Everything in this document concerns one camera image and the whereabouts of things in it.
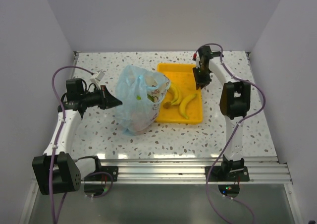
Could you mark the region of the light blue plastic bag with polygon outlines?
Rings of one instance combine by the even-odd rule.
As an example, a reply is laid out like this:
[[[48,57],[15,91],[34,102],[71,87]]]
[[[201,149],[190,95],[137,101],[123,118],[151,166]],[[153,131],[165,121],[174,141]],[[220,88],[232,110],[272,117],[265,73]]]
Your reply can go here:
[[[115,117],[125,133],[145,132],[158,117],[170,86],[171,81],[160,72],[133,65],[123,69],[115,88],[115,95],[123,104],[116,107]],[[154,102],[147,94],[154,97]]]

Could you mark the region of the light green fake apple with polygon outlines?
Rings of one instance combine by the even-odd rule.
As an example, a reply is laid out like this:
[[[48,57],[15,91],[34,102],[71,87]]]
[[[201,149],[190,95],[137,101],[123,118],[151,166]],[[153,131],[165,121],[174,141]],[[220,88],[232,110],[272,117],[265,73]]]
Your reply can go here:
[[[148,98],[151,102],[154,102],[154,97],[153,97],[153,96],[147,94],[147,98]]]

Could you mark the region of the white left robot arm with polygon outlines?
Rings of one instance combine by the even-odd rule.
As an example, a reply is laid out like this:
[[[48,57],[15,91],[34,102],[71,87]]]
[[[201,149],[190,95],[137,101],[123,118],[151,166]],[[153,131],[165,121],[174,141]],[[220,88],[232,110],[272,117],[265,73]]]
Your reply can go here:
[[[73,160],[70,151],[76,130],[88,108],[107,110],[122,105],[105,85],[87,91],[80,78],[66,81],[65,101],[58,107],[58,121],[54,134],[42,156],[33,158],[32,168],[43,195],[78,191],[86,177],[96,181],[103,168],[97,156]]]

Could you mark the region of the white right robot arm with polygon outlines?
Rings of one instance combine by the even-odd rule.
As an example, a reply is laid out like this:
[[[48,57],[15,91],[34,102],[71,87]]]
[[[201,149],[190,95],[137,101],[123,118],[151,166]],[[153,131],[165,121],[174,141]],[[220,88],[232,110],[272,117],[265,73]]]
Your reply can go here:
[[[225,180],[233,180],[238,169],[244,165],[242,153],[242,124],[240,119],[247,116],[251,103],[251,85],[238,79],[223,62],[221,51],[212,51],[209,45],[201,46],[193,55],[196,67],[193,74],[196,89],[203,89],[215,75],[222,85],[219,101],[221,114],[225,117],[227,145],[223,149],[223,163],[220,174]]]

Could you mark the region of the single yellow fake banana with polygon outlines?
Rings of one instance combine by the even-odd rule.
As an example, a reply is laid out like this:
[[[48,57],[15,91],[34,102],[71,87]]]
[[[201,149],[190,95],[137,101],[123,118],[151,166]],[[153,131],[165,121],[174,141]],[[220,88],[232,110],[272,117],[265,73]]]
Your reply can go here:
[[[194,100],[197,97],[197,93],[194,94],[190,94],[188,96],[186,96],[180,103],[179,105],[179,113],[180,115],[185,118],[185,119],[189,119],[189,116],[187,115],[186,109],[187,106],[189,105],[189,103]]]

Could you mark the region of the yellow fake banana bunch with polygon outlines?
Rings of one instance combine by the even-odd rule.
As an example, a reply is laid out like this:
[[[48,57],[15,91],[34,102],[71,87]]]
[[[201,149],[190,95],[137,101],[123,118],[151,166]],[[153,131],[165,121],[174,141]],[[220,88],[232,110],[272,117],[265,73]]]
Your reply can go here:
[[[163,107],[165,109],[170,108],[171,106],[176,106],[176,105],[180,105],[181,101],[182,101],[182,94],[179,90],[179,88],[172,82],[170,89],[168,90],[169,93],[172,94],[173,98],[171,101],[165,102],[163,104]]]

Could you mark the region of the yellow plastic tray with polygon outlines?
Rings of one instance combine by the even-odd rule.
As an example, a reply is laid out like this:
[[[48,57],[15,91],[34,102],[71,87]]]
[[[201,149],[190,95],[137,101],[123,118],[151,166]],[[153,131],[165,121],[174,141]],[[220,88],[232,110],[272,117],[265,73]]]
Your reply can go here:
[[[179,105],[165,109],[161,105],[156,122],[160,123],[187,123],[198,124],[203,121],[203,100],[201,89],[196,90],[193,74],[194,64],[160,63],[157,71],[164,74],[180,90],[182,98],[197,93],[197,97],[187,106],[189,119],[183,118],[179,113]]]

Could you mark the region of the black left base bracket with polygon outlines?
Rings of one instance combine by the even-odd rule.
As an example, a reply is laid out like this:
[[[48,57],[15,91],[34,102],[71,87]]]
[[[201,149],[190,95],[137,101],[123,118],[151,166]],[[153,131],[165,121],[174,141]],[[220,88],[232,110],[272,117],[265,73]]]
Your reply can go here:
[[[113,182],[117,182],[119,167],[118,166],[102,166],[100,174],[88,175],[83,180],[87,181],[111,181],[110,176],[112,177]]]

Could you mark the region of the black base bracket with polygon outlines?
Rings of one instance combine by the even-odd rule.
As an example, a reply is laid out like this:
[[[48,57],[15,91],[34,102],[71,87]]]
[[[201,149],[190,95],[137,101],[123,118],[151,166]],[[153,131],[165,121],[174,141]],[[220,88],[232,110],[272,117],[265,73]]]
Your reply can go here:
[[[235,182],[250,181],[248,168],[245,166],[245,159],[228,159],[225,155],[216,158],[211,166],[205,167],[206,183],[209,182]]]
[[[113,182],[117,182],[119,167],[118,166],[102,166],[100,174],[88,175],[83,180],[87,181],[111,181],[110,176],[112,177]]]

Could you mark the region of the black right base bracket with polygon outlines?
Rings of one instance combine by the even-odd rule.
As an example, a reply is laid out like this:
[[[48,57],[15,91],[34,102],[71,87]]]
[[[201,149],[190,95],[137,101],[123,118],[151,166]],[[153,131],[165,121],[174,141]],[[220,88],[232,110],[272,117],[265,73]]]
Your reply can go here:
[[[228,159],[225,155],[216,158],[211,166],[205,167],[206,183],[209,182],[235,182],[250,181],[248,168],[245,166],[245,159]]]

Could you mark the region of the aluminium mounting rail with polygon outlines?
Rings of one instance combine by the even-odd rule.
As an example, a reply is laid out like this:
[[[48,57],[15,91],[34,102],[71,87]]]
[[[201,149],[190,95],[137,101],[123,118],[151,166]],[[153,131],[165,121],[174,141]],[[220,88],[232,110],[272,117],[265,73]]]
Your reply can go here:
[[[121,159],[100,160],[101,166],[118,166],[117,182],[120,184],[203,184],[205,167],[213,158],[202,159]],[[216,184],[290,184],[287,165],[273,158],[246,158],[250,181],[209,182]]]

